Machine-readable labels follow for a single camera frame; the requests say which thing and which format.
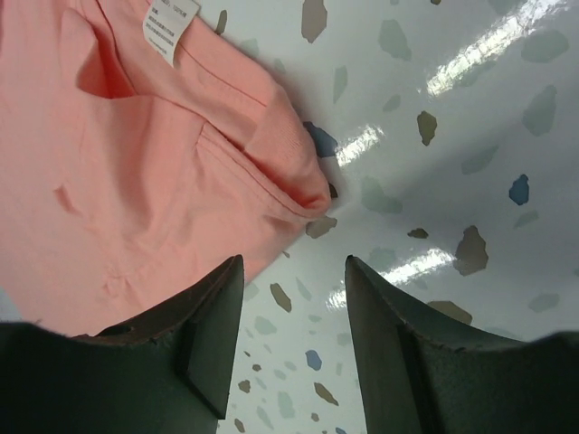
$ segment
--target white label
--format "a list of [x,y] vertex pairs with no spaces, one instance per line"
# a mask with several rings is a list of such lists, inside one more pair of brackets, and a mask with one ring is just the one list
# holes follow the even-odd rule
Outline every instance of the white label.
[[173,66],[179,38],[199,12],[193,0],[153,0],[143,21],[147,42]]

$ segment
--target glossy floor surface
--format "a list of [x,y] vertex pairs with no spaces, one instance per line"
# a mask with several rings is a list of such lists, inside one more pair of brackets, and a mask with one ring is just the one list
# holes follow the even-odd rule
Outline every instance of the glossy floor surface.
[[579,0],[204,0],[201,16],[286,87],[339,196],[246,288],[220,433],[365,432],[349,254],[498,335],[579,329]]

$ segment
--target pink shirt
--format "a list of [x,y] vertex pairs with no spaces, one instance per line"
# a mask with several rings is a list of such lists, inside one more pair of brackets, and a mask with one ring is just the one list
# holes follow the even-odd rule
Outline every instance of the pink shirt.
[[283,89],[195,18],[169,66],[147,0],[0,1],[0,286],[94,334],[234,254],[251,279],[329,205]]

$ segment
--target brown speck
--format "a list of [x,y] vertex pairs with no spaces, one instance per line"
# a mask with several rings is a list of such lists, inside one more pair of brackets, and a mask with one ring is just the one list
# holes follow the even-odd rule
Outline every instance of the brown speck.
[[441,312],[446,316],[451,317],[452,319],[461,321],[467,326],[470,326],[470,324],[472,323],[472,315],[468,313],[466,310],[456,306],[451,301],[431,301],[428,303],[428,306],[438,310],[439,312]]
[[334,404],[339,406],[340,404],[336,401],[334,396],[326,389],[321,382],[314,382],[314,389],[316,389],[316,394],[324,401],[329,402],[330,404]]
[[324,0],[304,0],[301,8],[301,35],[309,43],[316,41],[327,25]]
[[438,127],[436,118],[428,111],[423,111],[420,115],[418,115],[416,120],[418,121],[418,132],[422,137],[422,143],[425,146],[428,146],[434,138],[436,128]]
[[288,295],[285,293],[283,288],[278,283],[272,283],[270,285],[270,291],[273,295],[273,299],[286,312],[291,312],[291,300]]
[[411,238],[418,238],[419,240],[426,240],[428,238],[428,232],[423,228],[417,228],[408,232],[408,236]]
[[332,199],[337,199],[337,190],[336,187],[333,184],[328,183],[329,185],[329,197],[331,197]]
[[56,190],[54,190],[54,195],[56,196],[56,201],[64,211],[70,214],[81,215],[79,210],[77,210],[74,205],[72,205],[71,197],[69,196],[69,192],[64,185],[61,185]]
[[243,380],[242,382],[239,382],[239,384],[237,384],[239,386],[239,390],[245,393],[249,393],[250,390],[252,389],[252,384],[250,383],[249,380]]
[[306,226],[306,234],[315,240],[316,238],[327,234],[329,230],[335,228],[336,225],[337,219],[324,216],[315,222],[308,223],[308,226]]
[[452,262],[452,266],[462,276],[468,276],[487,267],[489,262],[487,243],[480,236],[476,226],[470,226],[464,231],[454,256],[456,259]]
[[241,422],[239,419],[236,419],[233,423],[235,424],[235,428],[237,428],[237,430],[239,432],[245,432],[245,427],[243,426],[243,422]]
[[223,9],[219,14],[219,21],[217,22],[217,27],[215,27],[215,33],[223,34],[223,32],[225,32],[226,24],[227,24],[227,11]]

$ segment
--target speckled floor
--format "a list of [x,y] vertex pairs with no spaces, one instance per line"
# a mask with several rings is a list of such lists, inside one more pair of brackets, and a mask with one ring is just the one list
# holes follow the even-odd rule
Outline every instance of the speckled floor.
[[579,0],[202,3],[338,196],[246,289],[221,434],[365,433],[349,254],[498,335],[579,329]]

